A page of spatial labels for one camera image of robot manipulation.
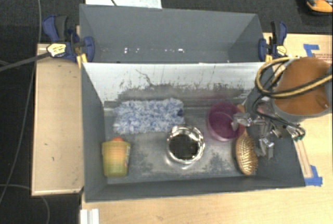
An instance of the wooden table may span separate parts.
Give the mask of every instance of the wooden table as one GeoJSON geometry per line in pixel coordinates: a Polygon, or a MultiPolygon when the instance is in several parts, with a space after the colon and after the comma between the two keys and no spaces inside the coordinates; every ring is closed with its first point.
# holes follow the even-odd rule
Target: wooden table
{"type": "MultiPolygon", "coordinates": [[[[331,58],[332,36],[289,34],[287,51],[306,56],[303,44],[331,58]]],[[[39,45],[38,53],[45,51],[39,45]]],[[[79,68],[62,59],[37,63],[32,195],[77,193],[84,185],[79,68]]],[[[323,177],[321,188],[89,203],[100,223],[331,223],[333,219],[332,115],[302,123],[307,156],[323,177]]]]}

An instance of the blue tape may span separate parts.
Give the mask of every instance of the blue tape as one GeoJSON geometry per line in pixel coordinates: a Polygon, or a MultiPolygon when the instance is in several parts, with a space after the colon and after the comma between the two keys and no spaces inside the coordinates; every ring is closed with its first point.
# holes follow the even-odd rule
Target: blue tape
{"type": "Polygon", "coordinates": [[[321,187],[323,184],[323,177],[318,177],[317,169],[315,166],[310,165],[313,177],[304,179],[306,186],[318,186],[321,187]]]}
{"type": "Polygon", "coordinates": [[[306,51],[306,55],[312,57],[311,50],[319,50],[319,46],[317,44],[303,44],[304,50],[306,51]]]}

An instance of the black carpet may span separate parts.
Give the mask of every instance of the black carpet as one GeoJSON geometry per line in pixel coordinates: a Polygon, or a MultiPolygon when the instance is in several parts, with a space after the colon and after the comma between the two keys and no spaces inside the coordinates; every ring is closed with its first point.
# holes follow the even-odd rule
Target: black carpet
{"type": "MultiPolygon", "coordinates": [[[[79,23],[79,3],[84,0],[41,0],[43,18],[69,16],[69,26],[79,23]]],[[[332,33],[332,16],[309,14],[300,0],[162,0],[164,8],[256,13],[262,29],[270,32],[272,20],[283,21],[291,33],[332,33]]],[[[38,37],[36,0],[0,0],[0,60],[15,62],[35,54],[38,37]]],[[[17,148],[32,65],[0,73],[0,184],[8,178],[17,148]]],[[[18,162],[11,184],[30,186],[33,132],[33,95],[18,162]]],[[[78,223],[78,195],[46,197],[50,223],[78,223]]],[[[29,191],[9,188],[0,205],[0,223],[45,223],[46,209],[29,191]]]]}

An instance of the yellow cable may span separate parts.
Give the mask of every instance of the yellow cable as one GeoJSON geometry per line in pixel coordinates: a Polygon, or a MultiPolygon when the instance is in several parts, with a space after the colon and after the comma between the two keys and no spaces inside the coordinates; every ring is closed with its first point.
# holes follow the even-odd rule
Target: yellow cable
{"type": "MultiPolygon", "coordinates": [[[[283,97],[287,97],[287,96],[292,96],[292,95],[297,95],[297,94],[300,94],[300,93],[303,93],[303,92],[306,92],[312,88],[315,88],[329,80],[332,79],[332,75],[328,75],[320,80],[318,80],[317,82],[314,82],[308,86],[305,86],[305,87],[302,87],[302,88],[299,88],[297,90],[293,90],[293,91],[289,91],[289,92],[286,92],[286,93],[280,93],[280,94],[274,94],[274,93],[271,93],[270,91],[267,91],[264,89],[264,87],[261,85],[261,82],[260,82],[260,76],[262,74],[262,71],[276,63],[282,63],[282,62],[285,62],[285,61],[288,61],[290,59],[293,59],[292,57],[282,57],[282,58],[278,58],[278,59],[274,59],[272,61],[269,61],[267,63],[265,63],[263,66],[261,66],[257,72],[257,76],[255,78],[255,82],[257,84],[257,87],[258,89],[262,92],[262,93],[266,93],[266,94],[269,94],[270,97],[272,98],[283,98],[283,97]]],[[[279,73],[274,79],[273,81],[276,81],[276,79],[281,75],[281,73],[279,73]]]]}

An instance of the tan cylinder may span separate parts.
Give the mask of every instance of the tan cylinder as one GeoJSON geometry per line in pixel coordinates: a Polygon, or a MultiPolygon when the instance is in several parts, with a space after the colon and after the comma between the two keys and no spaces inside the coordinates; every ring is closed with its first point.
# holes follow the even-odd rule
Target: tan cylinder
{"type": "Polygon", "coordinates": [[[127,175],[131,145],[121,138],[102,143],[104,176],[120,178],[127,175]]]}

